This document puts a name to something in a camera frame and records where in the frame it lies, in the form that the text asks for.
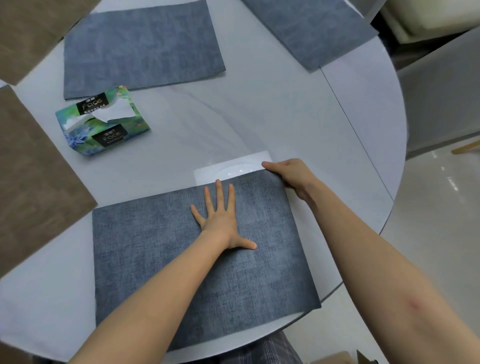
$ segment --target glossy floor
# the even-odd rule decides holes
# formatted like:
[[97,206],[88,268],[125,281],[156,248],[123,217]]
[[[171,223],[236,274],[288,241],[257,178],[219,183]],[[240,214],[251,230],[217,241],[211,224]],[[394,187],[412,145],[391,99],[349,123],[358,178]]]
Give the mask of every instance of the glossy floor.
[[[480,148],[451,154],[475,140],[406,162],[382,236],[431,278],[480,336]],[[344,286],[285,333],[305,362],[359,349],[387,363]]]

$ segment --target table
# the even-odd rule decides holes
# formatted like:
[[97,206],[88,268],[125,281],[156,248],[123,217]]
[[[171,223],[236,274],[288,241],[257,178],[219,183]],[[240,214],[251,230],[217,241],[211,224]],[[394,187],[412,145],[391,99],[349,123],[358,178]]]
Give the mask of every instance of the table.
[[[183,0],[103,0],[96,11]],[[195,185],[193,171],[267,150],[302,158],[374,230],[393,205],[405,161],[406,117],[395,70],[378,39],[322,70],[306,71],[240,0],[208,0],[227,72],[132,92],[152,128],[85,158],[65,142],[63,42],[14,87],[99,206]],[[289,194],[322,300],[341,284],[305,203]],[[168,353],[178,363],[225,352],[291,323],[289,317]],[[0,280],[0,340],[67,361],[95,328],[92,218],[88,214]]]

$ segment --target floral packaging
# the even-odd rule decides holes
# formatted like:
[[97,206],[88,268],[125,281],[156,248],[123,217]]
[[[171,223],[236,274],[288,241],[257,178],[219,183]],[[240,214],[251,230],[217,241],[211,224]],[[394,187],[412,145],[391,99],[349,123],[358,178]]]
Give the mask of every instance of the floral packaging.
[[84,156],[150,130],[125,86],[73,104],[55,113],[68,145]]

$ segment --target placemat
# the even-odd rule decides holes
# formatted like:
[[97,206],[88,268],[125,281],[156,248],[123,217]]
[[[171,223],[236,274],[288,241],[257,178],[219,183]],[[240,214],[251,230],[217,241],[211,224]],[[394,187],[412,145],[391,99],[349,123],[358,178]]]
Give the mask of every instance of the placemat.
[[0,278],[96,202],[16,94],[0,88]]
[[378,32],[344,0],[243,0],[309,70],[323,67]]
[[[195,294],[169,350],[320,308],[281,179],[266,170],[223,181],[236,189],[239,233],[258,244],[227,250]],[[216,206],[215,184],[208,184]],[[203,186],[93,211],[96,322],[183,252],[206,216]]]
[[16,85],[100,0],[15,0],[0,5],[0,79]]
[[64,54],[65,99],[225,71],[206,0],[91,14],[65,37]]

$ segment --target gray-blue placemat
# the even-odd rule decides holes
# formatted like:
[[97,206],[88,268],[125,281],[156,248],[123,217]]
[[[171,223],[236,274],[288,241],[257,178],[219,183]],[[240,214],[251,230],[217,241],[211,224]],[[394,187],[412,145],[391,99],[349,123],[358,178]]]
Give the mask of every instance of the gray-blue placemat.
[[93,13],[65,36],[65,99],[225,71],[206,0]]
[[378,32],[344,0],[243,0],[309,70],[323,67]]
[[[320,308],[281,179],[266,170],[223,181],[236,189],[239,233],[252,250],[227,250],[195,294],[169,350]],[[216,206],[215,185],[210,188]],[[203,186],[93,211],[96,322],[182,253],[200,234],[190,204],[206,216]]]

